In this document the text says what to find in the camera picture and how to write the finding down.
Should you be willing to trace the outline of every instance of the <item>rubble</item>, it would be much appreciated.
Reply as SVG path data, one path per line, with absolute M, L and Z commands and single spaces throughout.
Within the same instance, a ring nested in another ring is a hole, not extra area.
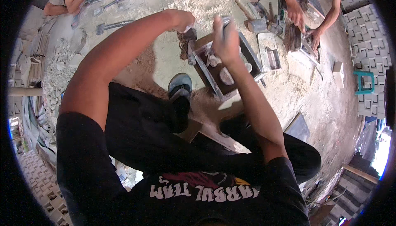
M 55 48 L 54 58 L 47 63 L 42 82 L 43 101 L 48 124 L 52 129 L 56 128 L 59 107 L 62 102 L 61 94 L 66 90 L 77 69 L 76 66 L 70 65 L 74 56 L 70 50 L 70 44 L 61 39 L 61 44 Z

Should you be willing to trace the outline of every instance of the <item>wooden post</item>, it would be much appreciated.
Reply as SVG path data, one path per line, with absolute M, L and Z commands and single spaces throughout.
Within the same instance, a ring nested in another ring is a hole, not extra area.
M 42 88 L 22 88 L 22 87 L 9 87 L 8 88 L 9 96 L 42 96 L 43 89 Z
M 361 176 L 361 177 L 363 177 L 363 178 L 365 178 L 365 179 L 367 179 L 369 181 L 371 181 L 374 184 L 378 184 L 379 179 L 377 179 L 374 176 L 371 176 L 369 174 L 366 174 L 365 172 L 360 171 L 359 169 L 355 169 L 354 167 L 351 167 L 351 166 L 345 165 L 345 164 L 343 164 L 343 168 L 346 169 L 346 170 L 349 170 L 352 173 L 357 174 L 357 175 L 359 175 L 359 176 Z

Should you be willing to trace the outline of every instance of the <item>right hand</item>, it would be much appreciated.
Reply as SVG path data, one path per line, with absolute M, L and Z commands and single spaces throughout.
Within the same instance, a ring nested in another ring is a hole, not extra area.
M 287 4 L 288 6 L 288 17 L 298 27 L 301 33 L 305 33 L 305 22 L 304 22 L 304 12 L 301 9 L 297 1 Z
M 213 22 L 213 35 L 215 54 L 221 58 L 227 68 L 235 62 L 242 62 L 239 55 L 239 34 L 234 19 L 231 19 L 223 30 L 223 21 L 219 15 L 216 15 Z
M 194 26 L 195 16 L 189 11 L 166 9 L 164 12 L 171 16 L 172 28 L 180 33 L 185 33 Z

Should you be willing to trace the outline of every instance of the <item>tool handle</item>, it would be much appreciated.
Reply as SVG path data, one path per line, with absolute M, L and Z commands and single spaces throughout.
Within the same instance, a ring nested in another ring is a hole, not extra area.
M 122 27 L 125 26 L 127 24 L 130 24 L 131 22 L 134 22 L 135 20 L 128 20 L 128 21 L 123 21 L 123 22 L 117 22 L 117 23 L 113 23 L 110 25 L 106 25 L 105 26 L 105 30 L 107 29 L 111 29 L 111 28 L 117 28 L 117 27 Z
M 274 53 L 274 58 L 275 58 L 275 65 L 280 64 L 280 59 L 279 59 L 279 53 L 277 49 L 272 50 L 272 53 Z
M 113 5 L 113 4 L 115 4 L 115 3 L 119 3 L 119 2 L 121 2 L 121 1 L 124 1 L 124 0 L 114 0 L 114 1 L 112 1 L 111 3 L 109 3 L 108 5 L 106 5 L 106 6 L 105 6 L 105 9 L 108 8 L 108 7 L 110 7 L 111 5 Z

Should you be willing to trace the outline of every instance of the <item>hand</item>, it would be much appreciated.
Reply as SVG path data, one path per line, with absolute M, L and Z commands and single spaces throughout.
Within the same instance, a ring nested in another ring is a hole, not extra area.
M 172 28 L 180 33 L 185 33 L 194 26 L 195 16 L 189 11 L 166 9 L 164 12 L 171 16 Z
M 320 43 L 320 36 L 323 34 L 322 30 L 319 28 L 311 29 L 307 31 L 306 34 L 311 34 L 313 36 L 312 50 L 316 51 Z
M 287 4 L 288 6 L 288 17 L 297 26 L 301 33 L 305 33 L 305 22 L 304 22 L 304 12 L 301 9 L 297 1 Z
M 213 22 L 213 50 L 221 58 L 225 66 L 230 67 L 237 61 L 241 61 L 239 55 L 239 34 L 236 31 L 234 19 L 223 30 L 223 21 L 219 15 Z

